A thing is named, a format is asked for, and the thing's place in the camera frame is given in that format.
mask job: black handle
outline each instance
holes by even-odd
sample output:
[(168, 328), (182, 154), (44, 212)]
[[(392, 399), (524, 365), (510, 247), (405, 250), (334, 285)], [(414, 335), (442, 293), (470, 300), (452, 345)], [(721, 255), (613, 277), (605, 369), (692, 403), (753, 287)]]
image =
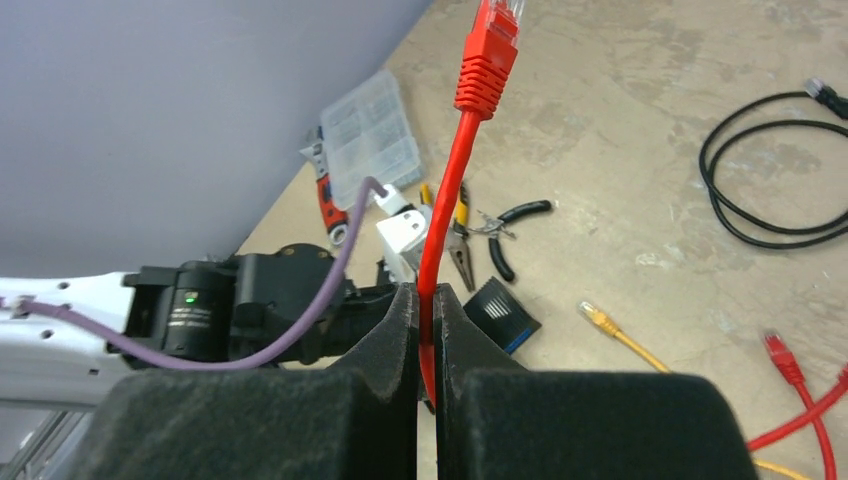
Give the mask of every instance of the black handle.
[(515, 280), (515, 272), (506, 263), (506, 258), (501, 250), (501, 242), (497, 238), (489, 238), (489, 255), (492, 257), (492, 263), (495, 264), (495, 270), (501, 274), (501, 277), (507, 282)]
[(515, 208), (509, 209), (501, 214), (498, 219), (504, 222), (504, 224), (507, 224), (514, 222), (521, 217), (532, 215), (534, 213), (550, 212), (552, 209), (553, 205), (551, 205), (551, 202), (548, 200), (536, 200), (535, 202), (528, 202), (524, 205), (519, 205)]

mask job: yellow cable connector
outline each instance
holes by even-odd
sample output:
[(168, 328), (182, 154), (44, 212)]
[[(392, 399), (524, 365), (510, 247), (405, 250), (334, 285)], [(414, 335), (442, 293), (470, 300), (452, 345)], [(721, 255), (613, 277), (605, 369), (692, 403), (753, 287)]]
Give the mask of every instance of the yellow cable connector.
[[(621, 327), (618, 326), (613, 319), (609, 317), (606, 313), (604, 313), (598, 307), (592, 305), (589, 302), (580, 302), (577, 304), (577, 310), (583, 315), (587, 320), (592, 322), (599, 330), (609, 335), (610, 337), (618, 340), (624, 346), (632, 350), (636, 355), (642, 358), (650, 364), (654, 369), (656, 369), (660, 373), (671, 373), (671, 369), (669, 369), (663, 362), (660, 361), (657, 357), (655, 357), (651, 352), (649, 352), (645, 347), (639, 345), (635, 340), (628, 337), (625, 334)], [(796, 472), (790, 468), (784, 467), (783, 465), (778, 465), (776, 463), (767, 462), (765, 460), (753, 459), (754, 464), (760, 468), (765, 470), (771, 470), (772, 472), (779, 473), (781, 475), (785, 475), (793, 480), (810, 480), (809, 477), (802, 475), (801, 473)]]

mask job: pliers handle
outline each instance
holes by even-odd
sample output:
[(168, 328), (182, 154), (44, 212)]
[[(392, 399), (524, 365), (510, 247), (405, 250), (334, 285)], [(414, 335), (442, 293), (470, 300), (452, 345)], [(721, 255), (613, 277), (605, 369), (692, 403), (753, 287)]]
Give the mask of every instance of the pliers handle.
[(495, 264), (495, 269), (507, 282), (515, 280), (515, 271), (506, 262), (501, 248), (501, 242), (498, 239), (498, 234), (503, 231), (503, 227), (515, 222), (527, 215), (535, 213), (549, 212), (553, 209), (553, 205), (548, 200), (537, 200), (535, 202), (525, 203), (515, 208), (511, 208), (498, 216), (499, 225), (496, 229), (486, 232), (489, 234), (489, 255), (492, 257), (492, 263)]

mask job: black cable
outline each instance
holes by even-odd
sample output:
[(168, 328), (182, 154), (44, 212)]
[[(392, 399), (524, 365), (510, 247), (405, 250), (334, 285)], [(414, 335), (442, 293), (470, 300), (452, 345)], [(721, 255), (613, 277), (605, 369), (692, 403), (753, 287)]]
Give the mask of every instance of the black cable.
[[(698, 167), (701, 171), (701, 177), (704, 179), (704, 183), (707, 186), (710, 195), (710, 203), (713, 206), (713, 211), (715, 212), (716, 217), (718, 217), (719, 222), (721, 222), (724, 228), (726, 228), (731, 234), (733, 234), (733, 236), (742, 240), (743, 242), (749, 245), (753, 245), (755, 247), (768, 248), (772, 250), (792, 250), (796, 248), (811, 247), (813, 245), (824, 243), (828, 240), (832, 240), (836, 237), (844, 235), (845, 233), (848, 233), (848, 210), (846, 210), (845, 213), (843, 213), (839, 217), (827, 223), (812, 227), (786, 228), (771, 224), (743, 210), (741, 207), (739, 207), (738, 205), (730, 201), (730, 199), (728, 199), (726, 196), (724, 196), (724, 194), (722, 194), (719, 188), (716, 186), (715, 172), (722, 155), (724, 155), (728, 148), (730, 148), (743, 138), (746, 138), (757, 132), (762, 132), (764, 130), (772, 128), (816, 128), (820, 130), (834, 132), (846, 138), (848, 138), (848, 129), (833, 123), (821, 122), (817, 120), (777, 120), (747, 128), (733, 135), (732, 137), (730, 137), (730, 139), (721, 144), (721, 146), (718, 148), (718, 150), (716, 150), (716, 152), (712, 155), (711, 158), (708, 156), (707, 152), (709, 151), (712, 144), (715, 142), (716, 138), (721, 135), (724, 130), (736, 119), (738, 119), (742, 115), (745, 115), (746, 113), (750, 112), (755, 108), (787, 98), (813, 98), (818, 103), (821, 103), (829, 110), (834, 112), (843, 120), (845, 119), (845, 112), (848, 111), (848, 100), (836, 95), (836, 92), (834, 92), (833, 89), (825, 86), (823, 83), (821, 83), (821, 81), (811, 80), (810, 82), (808, 82), (807, 92), (778, 93), (776, 95), (771, 95), (765, 98), (761, 98), (760, 100), (757, 100), (755, 102), (749, 103), (748, 105), (745, 105), (744, 107), (734, 112), (724, 121), (719, 123), (718, 126), (713, 129), (712, 132), (710, 132), (710, 135), (707, 137), (706, 140), (704, 140), (704, 145), (701, 147), (701, 153), (698, 156)], [(736, 226), (733, 225), (727, 218), (723, 207), (730, 209), (730, 211), (732, 211), (733, 213), (739, 215), (740, 217), (744, 218), (748, 222), (756, 225), (757, 227), (763, 230), (788, 236), (817, 236), (813, 236), (812, 238), (808, 238), (805, 240), (785, 243), (774, 243), (759, 240), (748, 234), (743, 233), (738, 228), (736, 228)]]

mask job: beige stone surface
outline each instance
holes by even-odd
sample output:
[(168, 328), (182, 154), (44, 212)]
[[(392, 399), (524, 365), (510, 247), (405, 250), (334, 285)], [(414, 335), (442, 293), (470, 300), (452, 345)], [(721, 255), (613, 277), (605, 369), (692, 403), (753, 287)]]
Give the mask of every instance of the beige stone surface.
[[(458, 119), (452, 96), (475, 7), (436, 1), (388, 63), (433, 184)], [(474, 208), (491, 214), (541, 198), (556, 204), (551, 216), (516, 224), (518, 239), (504, 247), (519, 275), (513, 293), (544, 325), (515, 358), (534, 369), (648, 370), (577, 315), (575, 304), (589, 299), (671, 368), (714, 382), (747, 437), (801, 409), (766, 356), (762, 329), (780, 331), (814, 396), (824, 393), (848, 361), (844, 237), (791, 253), (741, 244), (710, 209), (697, 154), (732, 111), (810, 76), (848, 93), (848, 2), (528, 0), (519, 47), (466, 175)], [(743, 124), (777, 117), (837, 121), (804, 100)], [(848, 205), (845, 151), (836, 135), (765, 133), (728, 153), (720, 183), (777, 223), (821, 223)], [(243, 251), (326, 244), (314, 188), (307, 166)], [(369, 212), (348, 270), (360, 285), (374, 281), (380, 218)], [(496, 274), (485, 238), (471, 249), (481, 285)], [(440, 280), (468, 297), (447, 257)], [(848, 402), (826, 421), (848, 476)], [(421, 478), (435, 478), (426, 412), (419, 427)], [(823, 476), (811, 429), (759, 457)]]

